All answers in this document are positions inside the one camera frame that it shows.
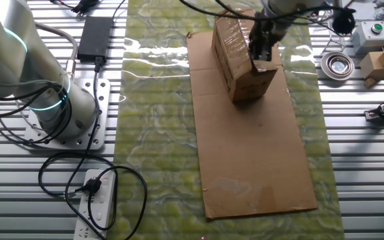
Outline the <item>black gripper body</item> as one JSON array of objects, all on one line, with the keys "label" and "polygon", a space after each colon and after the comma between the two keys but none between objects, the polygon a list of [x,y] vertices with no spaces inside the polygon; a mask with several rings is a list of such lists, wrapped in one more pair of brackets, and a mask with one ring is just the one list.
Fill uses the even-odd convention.
[{"label": "black gripper body", "polygon": [[275,17],[269,18],[263,15],[253,17],[254,24],[249,34],[250,50],[262,50],[274,46],[285,36],[285,20]]}]

